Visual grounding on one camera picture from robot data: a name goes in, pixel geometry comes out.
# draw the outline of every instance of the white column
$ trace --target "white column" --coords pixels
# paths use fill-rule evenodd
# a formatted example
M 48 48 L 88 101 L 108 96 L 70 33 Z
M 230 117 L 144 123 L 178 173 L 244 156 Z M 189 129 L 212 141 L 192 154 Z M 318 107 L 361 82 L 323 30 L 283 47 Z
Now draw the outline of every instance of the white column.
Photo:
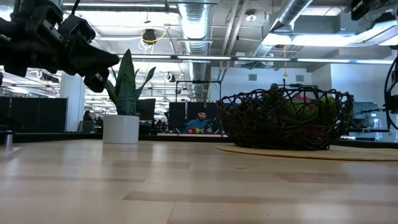
M 66 131 L 77 131 L 79 122 L 83 120 L 85 90 L 81 76 L 62 73 L 60 97 L 68 98 Z

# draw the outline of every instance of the computer monitor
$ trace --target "computer monitor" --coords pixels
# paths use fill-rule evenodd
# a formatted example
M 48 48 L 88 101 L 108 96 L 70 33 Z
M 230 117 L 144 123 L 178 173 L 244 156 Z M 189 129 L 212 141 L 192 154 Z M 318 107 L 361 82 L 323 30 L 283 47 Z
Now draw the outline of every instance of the computer monitor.
M 138 100 L 136 105 L 136 116 L 140 121 L 152 121 L 155 116 L 156 99 Z

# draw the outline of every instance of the snake plant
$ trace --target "snake plant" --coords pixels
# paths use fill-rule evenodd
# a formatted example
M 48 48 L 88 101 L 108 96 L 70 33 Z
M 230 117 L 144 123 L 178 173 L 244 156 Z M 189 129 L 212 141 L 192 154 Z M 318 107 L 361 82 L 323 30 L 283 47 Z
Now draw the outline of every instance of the snake plant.
M 112 74 L 116 80 L 116 85 L 113 86 L 113 84 L 107 80 L 105 88 L 110 99 L 116 105 L 118 115 L 135 115 L 137 100 L 141 95 L 145 84 L 154 76 L 155 69 L 156 67 L 147 72 L 144 83 L 136 89 L 136 76 L 139 69 L 134 71 L 130 50 L 127 50 L 123 55 L 117 76 L 116 72 L 112 68 Z

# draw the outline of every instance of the ceiling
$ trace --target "ceiling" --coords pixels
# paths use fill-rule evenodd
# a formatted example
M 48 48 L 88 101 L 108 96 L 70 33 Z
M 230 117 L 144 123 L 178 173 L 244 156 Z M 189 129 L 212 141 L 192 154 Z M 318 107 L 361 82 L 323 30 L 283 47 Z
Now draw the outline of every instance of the ceiling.
M 6 0 L 5 6 L 13 5 L 14 1 Z M 126 2 L 125 0 L 82 0 L 80 4 L 86 2 Z M 249 54 L 253 51 L 263 40 L 262 26 L 265 21 L 266 15 L 272 14 L 279 10 L 282 0 L 263 0 L 263 1 L 250 1 L 247 9 L 255 10 L 254 15 L 256 20 L 246 21 L 243 20 L 241 28 L 238 32 L 238 40 L 233 45 L 232 54 L 237 52 L 244 52 Z M 312 16 L 337 16 L 342 11 L 349 11 L 348 6 L 350 0 L 314 0 L 310 7 L 308 7 L 302 15 Z M 230 10 L 233 6 L 232 0 L 223 0 L 218 4 L 211 7 L 211 46 L 210 54 L 219 55 L 226 33 L 226 24 L 231 17 Z M 238 14 L 240 13 L 241 6 L 238 7 Z M 183 32 L 181 28 L 181 21 L 178 14 L 163 13 L 163 12 L 115 12 L 115 11 L 79 11 L 76 14 L 86 19 L 92 28 L 97 33 L 97 38 L 93 41 L 92 45 L 105 49 L 114 54 L 122 55 L 127 49 L 130 49 L 133 54 L 185 54 L 185 44 L 179 41 L 183 39 Z M 147 50 L 140 49 L 141 35 L 145 29 L 154 29 L 157 38 L 162 37 L 154 47 Z M 283 57 L 286 53 L 287 57 L 327 57 L 334 51 L 338 50 L 337 47 L 301 47 L 288 45 L 286 49 L 273 48 L 271 53 L 275 57 Z M 284 67 L 284 63 L 275 63 L 273 68 L 279 69 Z M 290 63 L 288 67 L 294 68 L 308 68 L 310 63 Z M 135 69 L 140 69 L 137 76 L 137 83 L 143 82 L 143 77 L 146 71 L 152 67 L 157 67 L 154 78 L 149 82 L 148 86 L 157 88 L 156 90 L 144 90 L 143 96 L 158 96 L 159 102 L 163 97 L 174 100 L 171 96 L 175 94 L 174 83 L 170 83 L 165 79 L 165 75 L 171 73 L 175 76 L 176 80 L 184 81 L 191 80 L 189 72 L 189 63 L 160 63 L 160 62 L 134 62 Z M 118 71 L 119 65 L 113 67 Z M 60 73 L 55 74 L 56 77 L 61 79 Z M 35 77 L 34 73 L 28 74 L 27 78 L 23 79 L 13 75 L 6 76 L 8 80 L 15 83 L 24 83 L 24 80 L 31 82 L 39 82 L 41 85 L 47 85 L 39 78 Z M 182 98 L 189 99 L 192 93 L 190 85 L 183 85 L 188 88 L 188 91 L 182 92 Z M 54 83 L 54 87 L 50 89 L 32 88 L 45 92 L 46 95 L 57 96 L 59 92 L 59 84 Z M 106 92 L 97 94 L 90 90 L 86 91 L 87 101 L 99 100 L 108 101 Z

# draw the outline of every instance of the table surface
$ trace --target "table surface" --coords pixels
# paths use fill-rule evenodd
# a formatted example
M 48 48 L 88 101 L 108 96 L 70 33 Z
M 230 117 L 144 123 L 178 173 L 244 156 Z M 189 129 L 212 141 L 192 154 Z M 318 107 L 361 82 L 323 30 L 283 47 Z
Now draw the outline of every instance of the table surface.
M 254 156 L 215 145 L 15 144 L 17 152 L 0 157 L 0 223 L 398 223 L 398 162 Z

